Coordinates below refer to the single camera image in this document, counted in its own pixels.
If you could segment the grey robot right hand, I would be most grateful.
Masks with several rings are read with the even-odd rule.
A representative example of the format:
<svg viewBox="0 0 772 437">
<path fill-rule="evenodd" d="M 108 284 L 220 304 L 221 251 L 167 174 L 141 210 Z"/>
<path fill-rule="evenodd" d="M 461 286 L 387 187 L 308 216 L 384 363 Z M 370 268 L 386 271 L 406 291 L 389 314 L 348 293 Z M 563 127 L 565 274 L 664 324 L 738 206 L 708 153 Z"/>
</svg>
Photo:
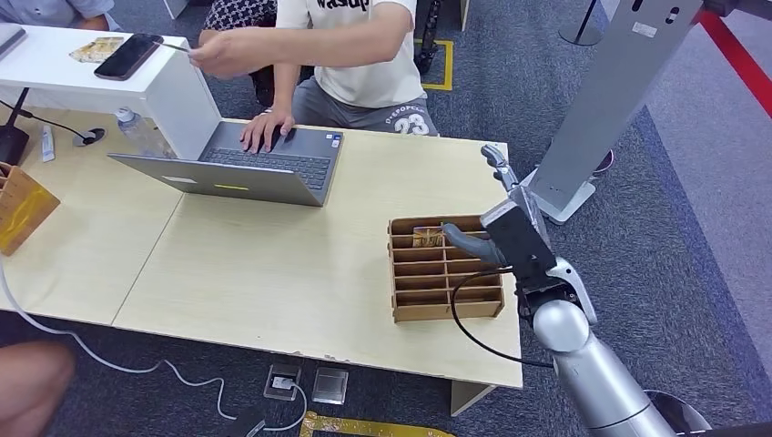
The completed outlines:
<svg viewBox="0 0 772 437">
<path fill-rule="evenodd" d="M 485 145 L 481 154 L 506 194 L 502 202 L 480 216 L 488 238 L 468 236 L 452 223 L 442 224 L 444 236 L 454 247 L 485 262 L 539 271 L 553 268 L 556 258 L 532 191 L 519 182 L 499 148 Z"/>
</svg>

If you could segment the person's right hand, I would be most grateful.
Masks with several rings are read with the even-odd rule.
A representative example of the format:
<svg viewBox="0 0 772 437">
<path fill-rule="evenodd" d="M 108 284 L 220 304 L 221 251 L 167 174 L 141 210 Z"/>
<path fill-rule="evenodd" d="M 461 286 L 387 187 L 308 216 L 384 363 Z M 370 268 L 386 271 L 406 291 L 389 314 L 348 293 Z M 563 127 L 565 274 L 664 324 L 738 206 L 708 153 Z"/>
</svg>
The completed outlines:
<svg viewBox="0 0 772 437">
<path fill-rule="evenodd" d="M 244 152 L 269 153 L 274 141 L 288 135 L 295 125 L 295 119 L 288 109 L 266 109 L 255 116 L 243 128 L 240 144 Z"/>
</svg>

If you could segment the person's left hand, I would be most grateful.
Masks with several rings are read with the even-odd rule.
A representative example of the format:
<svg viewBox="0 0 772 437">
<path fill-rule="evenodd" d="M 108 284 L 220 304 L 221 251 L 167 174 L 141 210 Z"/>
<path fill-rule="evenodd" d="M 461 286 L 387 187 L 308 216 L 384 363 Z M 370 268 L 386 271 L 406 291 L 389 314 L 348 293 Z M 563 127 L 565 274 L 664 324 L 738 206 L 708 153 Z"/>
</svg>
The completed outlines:
<svg viewBox="0 0 772 437">
<path fill-rule="evenodd" d="M 198 48 L 191 49 L 188 59 L 205 74 L 219 78 L 246 75 L 250 71 L 245 64 L 240 34 L 237 29 L 214 33 Z"/>
</svg>

